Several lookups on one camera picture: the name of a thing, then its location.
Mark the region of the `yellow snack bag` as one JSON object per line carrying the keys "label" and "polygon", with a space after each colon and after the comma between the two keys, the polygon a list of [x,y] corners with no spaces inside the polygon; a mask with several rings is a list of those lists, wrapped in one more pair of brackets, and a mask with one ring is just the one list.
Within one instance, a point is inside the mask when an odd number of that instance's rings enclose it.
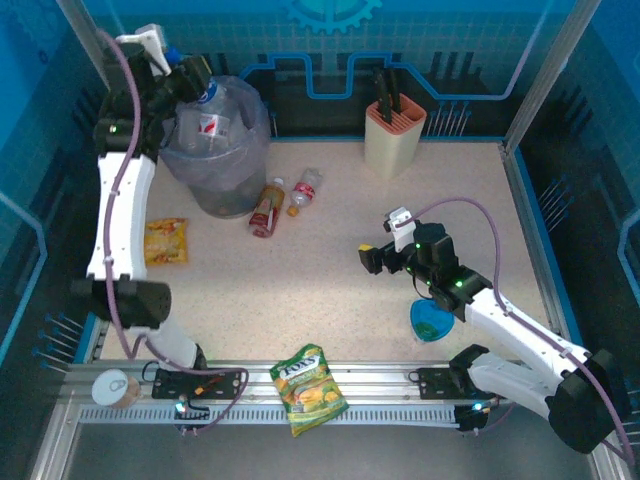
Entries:
{"label": "yellow snack bag", "polygon": [[170,217],[147,222],[144,233],[144,259],[147,266],[188,262],[186,218]]}

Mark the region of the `clear bottle red white label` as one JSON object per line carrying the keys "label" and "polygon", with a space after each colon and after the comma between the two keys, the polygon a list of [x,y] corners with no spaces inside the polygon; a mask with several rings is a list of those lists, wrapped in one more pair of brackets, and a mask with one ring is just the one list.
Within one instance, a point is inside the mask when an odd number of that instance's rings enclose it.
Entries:
{"label": "clear bottle red white label", "polygon": [[229,118],[186,108],[178,115],[178,145],[193,156],[224,153],[229,149]]}

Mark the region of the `beige knife block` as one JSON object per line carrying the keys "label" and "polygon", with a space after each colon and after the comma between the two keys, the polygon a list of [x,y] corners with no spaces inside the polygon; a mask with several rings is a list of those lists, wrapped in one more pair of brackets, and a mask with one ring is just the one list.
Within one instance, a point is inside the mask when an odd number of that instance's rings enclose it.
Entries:
{"label": "beige knife block", "polygon": [[378,102],[366,109],[365,163],[384,180],[397,177],[412,164],[427,119],[419,104],[404,93],[399,98],[400,112],[391,111],[391,124],[383,119]]}

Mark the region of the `tin can with pull tab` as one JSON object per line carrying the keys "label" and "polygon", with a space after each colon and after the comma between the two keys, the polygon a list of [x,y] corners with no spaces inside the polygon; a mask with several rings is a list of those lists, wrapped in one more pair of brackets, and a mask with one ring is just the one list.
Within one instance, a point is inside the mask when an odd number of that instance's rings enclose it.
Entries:
{"label": "tin can with pull tab", "polygon": [[103,407],[125,409],[141,397],[141,386],[132,376],[120,369],[102,372],[93,382],[91,396]]}

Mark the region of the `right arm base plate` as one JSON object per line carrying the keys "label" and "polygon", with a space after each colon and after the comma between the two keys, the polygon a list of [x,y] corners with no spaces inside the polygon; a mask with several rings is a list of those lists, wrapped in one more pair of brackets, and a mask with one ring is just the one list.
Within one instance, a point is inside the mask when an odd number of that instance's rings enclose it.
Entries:
{"label": "right arm base plate", "polygon": [[465,374],[450,368],[419,368],[412,375],[422,400],[471,400],[480,395]]}

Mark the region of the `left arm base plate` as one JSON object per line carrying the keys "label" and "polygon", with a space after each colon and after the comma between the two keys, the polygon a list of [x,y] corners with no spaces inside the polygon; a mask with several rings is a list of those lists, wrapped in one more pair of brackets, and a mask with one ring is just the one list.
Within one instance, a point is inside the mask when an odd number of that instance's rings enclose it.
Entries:
{"label": "left arm base plate", "polygon": [[232,400],[240,390],[245,375],[239,371],[210,375],[193,375],[158,369],[152,382],[151,397],[157,400]]}

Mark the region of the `green Fox's candy bag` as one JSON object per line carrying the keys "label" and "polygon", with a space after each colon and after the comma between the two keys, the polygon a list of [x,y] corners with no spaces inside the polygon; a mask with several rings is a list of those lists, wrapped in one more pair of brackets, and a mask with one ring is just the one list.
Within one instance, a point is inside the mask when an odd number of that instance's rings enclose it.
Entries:
{"label": "green Fox's candy bag", "polygon": [[335,382],[323,349],[307,344],[270,370],[293,437],[340,416],[349,404]]}

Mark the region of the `aluminium frame rail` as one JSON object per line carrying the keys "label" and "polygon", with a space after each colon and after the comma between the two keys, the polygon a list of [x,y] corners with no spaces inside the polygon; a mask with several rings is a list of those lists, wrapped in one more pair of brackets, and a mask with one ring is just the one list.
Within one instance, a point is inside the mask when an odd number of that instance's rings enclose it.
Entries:
{"label": "aluminium frame rail", "polygon": [[[334,363],[330,370],[349,409],[331,422],[334,425],[401,425],[460,429],[465,421],[484,420],[497,405],[517,404],[546,417],[547,388],[529,368],[492,356],[489,370],[480,372],[479,397],[471,400],[422,400],[412,373],[419,368],[447,368],[430,363],[395,365]],[[93,382],[114,367],[139,379],[142,365],[121,361],[96,362],[73,367],[59,392],[60,403],[69,406],[79,422],[88,424],[166,424],[205,427],[223,425],[284,425],[286,411],[266,364],[249,364],[249,384],[237,402],[197,400],[181,413],[178,400],[151,397],[152,385],[141,385],[141,397],[129,408],[114,409],[94,402]]]}

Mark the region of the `aluminium frame post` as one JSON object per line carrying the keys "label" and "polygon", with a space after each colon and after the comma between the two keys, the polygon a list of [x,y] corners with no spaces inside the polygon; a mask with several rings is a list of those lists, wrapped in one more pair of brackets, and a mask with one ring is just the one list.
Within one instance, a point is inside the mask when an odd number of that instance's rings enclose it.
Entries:
{"label": "aluminium frame post", "polygon": [[144,48],[138,44],[119,44],[113,39],[112,42],[119,47],[125,58],[121,63],[109,43],[99,35],[100,29],[90,17],[84,0],[56,2],[106,87],[106,93],[98,101],[97,117],[92,126],[97,153],[104,156],[108,152],[125,152],[133,138],[134,104],[129,82],[122,69],[125,65],[131,71],[141,107],[139,135],[133,156],[145,155],[155,160],[163,133],[161,123],[149,107],[156,79]]}
{"label": "aluminium frame post", "polygon": [[575,1],[505,135],[507,156],[514,155],[601,2]]}

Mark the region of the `small bottle red label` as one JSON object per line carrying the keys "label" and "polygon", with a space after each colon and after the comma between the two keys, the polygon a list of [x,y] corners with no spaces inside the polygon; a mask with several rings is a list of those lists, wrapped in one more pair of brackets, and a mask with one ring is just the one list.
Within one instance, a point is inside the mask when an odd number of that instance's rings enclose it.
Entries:
{"label": "small bottle red label", "polygon": [[296,217],[300,211],[309,206],[322,184],[323,176],[318,169],[307,168],[289,195],[289,207],[287,214]]}

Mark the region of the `grey bin with plastic liner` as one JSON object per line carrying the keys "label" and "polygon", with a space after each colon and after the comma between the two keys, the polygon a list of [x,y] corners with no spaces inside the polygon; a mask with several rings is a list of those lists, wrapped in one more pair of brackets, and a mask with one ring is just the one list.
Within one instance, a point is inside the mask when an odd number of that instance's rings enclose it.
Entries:
{"label": "grey bin with plastic liner", "polygon": [[193,156],[178,145],[177,109],[160,159],[174,178],[187,186],[199,207],[218,218],[243,216],[255,207],[266,184],[266,160],[271,129],[259,92],[235,76],[221,77],[237,102],[231,111],[229,149],[224,153]]}

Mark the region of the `blue cap blue label bottle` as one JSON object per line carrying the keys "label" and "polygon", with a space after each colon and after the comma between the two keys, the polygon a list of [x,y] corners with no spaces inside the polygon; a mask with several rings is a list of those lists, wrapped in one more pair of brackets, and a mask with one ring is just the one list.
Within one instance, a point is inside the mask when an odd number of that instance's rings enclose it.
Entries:
{"label": "blue cap blue label bottle", "polygon": [[[192,74],[187,69],[187,58],[194,55],[203,56],[210,66],[209,88],[204,95],[193,95],[191,90],[190,78]],[[179,92],[179,109],[189,107],[198,109],[203,113],[221,116],[230,116],[231,111],[237,109],[237,102],[231,97],[229,89],[222,82],[222,78],[214,75],[214,69],[208,54],[182,53],[177,48],[170,47],[165,53],[165,58],[172,69],[171,73],[178,72],[179,79],[183,81]]]}

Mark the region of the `blue plastic bowl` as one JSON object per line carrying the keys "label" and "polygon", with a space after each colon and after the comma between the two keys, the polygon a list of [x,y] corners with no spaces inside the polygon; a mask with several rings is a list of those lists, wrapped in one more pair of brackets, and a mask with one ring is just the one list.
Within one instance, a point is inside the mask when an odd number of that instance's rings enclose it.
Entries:
{"label": "blue plastic bowl", "polygon": [[455,317],[439,308],[433,300],[420,299],[411,305],[410,323],[419,340],[435,342],[449,334],[455,325]]}

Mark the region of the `amber tea bottle red label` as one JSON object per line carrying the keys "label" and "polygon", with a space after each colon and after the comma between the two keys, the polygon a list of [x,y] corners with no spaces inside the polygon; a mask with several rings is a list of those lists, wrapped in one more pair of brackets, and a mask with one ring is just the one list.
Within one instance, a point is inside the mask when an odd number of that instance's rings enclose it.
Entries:
{"label": "amber tea bottle red label", "polygon": [[249,220],[251,234],[259,238],[272,236],[285,199],[284,180],[275,177],[260,193]]}

